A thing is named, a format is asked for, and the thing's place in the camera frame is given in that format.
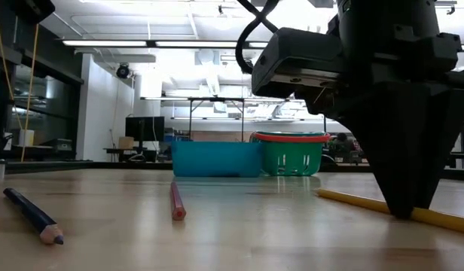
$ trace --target sharpened pencil tip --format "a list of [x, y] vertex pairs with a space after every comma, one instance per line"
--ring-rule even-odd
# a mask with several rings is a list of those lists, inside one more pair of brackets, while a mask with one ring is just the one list
[[55, 244], [58, 244], [58, 245], [64, 244], [63, 236], [57, 236], [57, 237], [55, 237], [55, 238], [54, 238], [54, 243], [55, 243]]

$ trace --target ceiling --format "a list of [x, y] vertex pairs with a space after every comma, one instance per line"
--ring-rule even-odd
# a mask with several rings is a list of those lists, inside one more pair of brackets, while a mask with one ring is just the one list
[[[76, 39], [178, 39], [232, 40], [254, 18], [237, 1], [196, 0], [52, 0], [56, 15], [41, 24], [61, 38]], [[456, 33], [464, 43], [464, 0], [459, 0], [456, 12], [447, 15], [449, 7], [437, 8], [442, 32]], [[328, 21], [336, 14], [335, 8], [315, 8], [307, 0], [282, 0], [267, 17], [278, 27], [324, 33]], [[260, 25], [250, 41], [268, 41], [271, 33]], [[261, 51], [246, 50], [246, 58], [256, 59]], [[146, 73], [152, 66], [163, 75], [163, 87], [168, 89], [198, 89], [207, 84], [210, 72], [197, 68], [196, 50], [110, 49], [96, 55], [154, 54], [156, 63], [133, 64], [135, 70]], [[232, 50], [220, 50], [221, 55], [234, 55]], [[110, 70], [118, 61], [106, 62]], [[214, 76], [220, 84], [250, 85], [250, 76], [242, 75], [236, 63], [218, 65]], [[458, 67], [464, 67], [464, 53]]]

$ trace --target cardboard box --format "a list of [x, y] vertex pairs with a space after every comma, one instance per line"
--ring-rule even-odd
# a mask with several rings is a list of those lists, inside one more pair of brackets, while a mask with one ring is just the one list
[[118, 148], [121, 150], [133, 149], [133, 137], [121, 136], [120, 139], [118, 139]]

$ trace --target security camera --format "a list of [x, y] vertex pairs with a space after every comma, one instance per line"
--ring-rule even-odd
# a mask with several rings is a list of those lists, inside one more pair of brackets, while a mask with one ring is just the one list
[[130, 68], [128, 68], [128, 63], [121, 63], [120, 67], [117, 70], [117, 76], [121, 79], [128, 79], [132, 76]]

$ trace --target wooden table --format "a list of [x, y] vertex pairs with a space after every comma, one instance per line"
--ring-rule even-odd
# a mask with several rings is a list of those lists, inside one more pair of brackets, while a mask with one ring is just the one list
[[[179, 178], [183, 222], [170, 217], [173, 179], [110, 169], [8, 175], [0, 271], [464, 270], [464, 234], [314, 195], [323, 186], [381, 199], [372, 174]], [[65, 245], [42, 245], [4, 187], [54, 218]], [[464, 183], [442, 181], [432, 208], [464, 215]]]

